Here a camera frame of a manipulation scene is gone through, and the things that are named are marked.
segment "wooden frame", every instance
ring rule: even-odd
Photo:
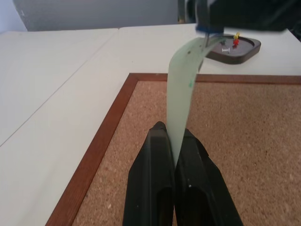
[[[167,81],[167,74],[129,74],[48,219],[47,226],[70,226],[73,224],[138,81]],[[202,74],[197,76],[196,82],[301,85],[301,76]]]

